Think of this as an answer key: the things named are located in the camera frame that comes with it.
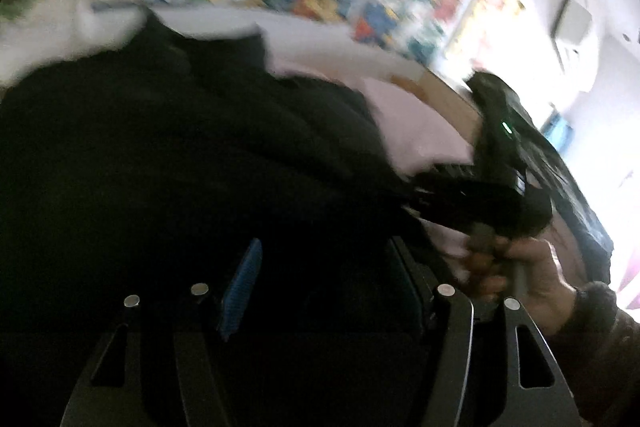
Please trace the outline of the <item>person's right hand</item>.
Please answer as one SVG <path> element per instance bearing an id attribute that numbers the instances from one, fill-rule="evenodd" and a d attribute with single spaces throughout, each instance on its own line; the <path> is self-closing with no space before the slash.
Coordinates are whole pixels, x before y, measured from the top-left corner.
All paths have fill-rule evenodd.
<path id="1" fill-rule="evenodd" d="M 577 289 L 564 279 L 554 247 L 544 239 L 496 237 L 491 245 L 469 243 L 464 258 L 466 283 L 485 303 L 514 297 L 523 303 L 538 329 L 557 334 L 573 314 Z"/>

